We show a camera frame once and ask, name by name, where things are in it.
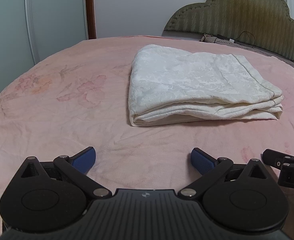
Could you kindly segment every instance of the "circular pad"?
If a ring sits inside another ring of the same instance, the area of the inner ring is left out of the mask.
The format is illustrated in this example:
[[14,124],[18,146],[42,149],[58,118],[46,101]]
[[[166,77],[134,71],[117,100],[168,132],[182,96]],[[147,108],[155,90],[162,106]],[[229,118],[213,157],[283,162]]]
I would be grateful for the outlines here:
[[263,183],[225,182],[204,194],[203,207],[224,227],[247,233],[268,231],[281,226],[288,213],[280,190]]
[[75,222],[86,203],[84,193],[72,184],[30,177],[7,187],[0,199],[0,215],[9,227],[43,233]]
[[22,198],[25,208],[33,211],[42,211],[55,206],[60,197],[56,192],[48,189],[36,189],[26,193]]

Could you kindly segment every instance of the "white blanket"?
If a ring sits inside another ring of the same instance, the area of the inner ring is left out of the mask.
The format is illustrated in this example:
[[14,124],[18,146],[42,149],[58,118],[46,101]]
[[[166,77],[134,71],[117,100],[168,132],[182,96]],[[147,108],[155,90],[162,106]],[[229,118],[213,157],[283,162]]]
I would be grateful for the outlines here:
[[147,45],[132,65],[129,119],[152,126],[218,119],[274,119],[282,91],[244,56]]

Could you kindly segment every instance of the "headboard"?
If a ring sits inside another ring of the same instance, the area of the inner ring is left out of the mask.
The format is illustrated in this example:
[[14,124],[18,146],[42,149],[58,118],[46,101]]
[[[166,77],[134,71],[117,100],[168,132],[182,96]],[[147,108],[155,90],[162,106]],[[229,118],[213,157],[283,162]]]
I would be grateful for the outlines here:
[[294,20],[284,0],[207,0],[190,4],[179,9],[164,30],[222,35],[294,61]]

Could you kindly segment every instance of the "cable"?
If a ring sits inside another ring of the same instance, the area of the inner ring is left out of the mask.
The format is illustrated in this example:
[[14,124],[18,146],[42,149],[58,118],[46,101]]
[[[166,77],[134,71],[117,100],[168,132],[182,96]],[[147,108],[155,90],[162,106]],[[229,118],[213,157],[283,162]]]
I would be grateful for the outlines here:
[[[240,36],[241,36],[243,33],[250,33],[250,32],[248,32],[248,31],[243,31],[243,32],[240,33],[240,35],[239,35],[237,38],[235,38],[234,40],[239,39]],[[253,38],[254,38],[253,46],[251,47],[251,48],[253,48],[253,47],[255,46],[255,44],[256,44],[256,38],[255,38],[255,36],[254,36],[252,33],[250,33],[250,34],[251,34],[251,35],[253,36]]]

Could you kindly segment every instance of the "pink bedsheet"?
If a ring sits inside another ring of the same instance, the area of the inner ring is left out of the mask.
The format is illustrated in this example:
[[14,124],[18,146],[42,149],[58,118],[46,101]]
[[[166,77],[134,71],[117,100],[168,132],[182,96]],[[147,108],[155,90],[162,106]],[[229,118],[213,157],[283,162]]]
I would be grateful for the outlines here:
[[[132,127],[127,104],[131,63],[148,44],[244,55],[264,79],[282,89],[280,120]],[[294,68],[275,57],[225,45],[107,38],[50,56],[0,94],[0,196],[26,157],[51,161],[88,146],[97,152],[88,176],[113,192],[118,187],[184,187],[199,177],[189,163],[194,147],[235,163],[260,158],[266,148],[294,155]]]

